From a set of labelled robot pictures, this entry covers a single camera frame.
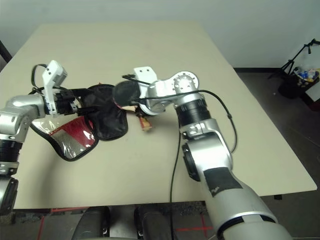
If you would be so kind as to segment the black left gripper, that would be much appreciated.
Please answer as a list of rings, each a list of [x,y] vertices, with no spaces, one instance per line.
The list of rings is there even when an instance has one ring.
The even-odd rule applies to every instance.
[[[51,115],[88,115],[99,111],[99,106],[80,107],[76,101],[79,97],[92,94],[94,91],[88,88],[55,88],[53,92],[53,106],[51,107]]]

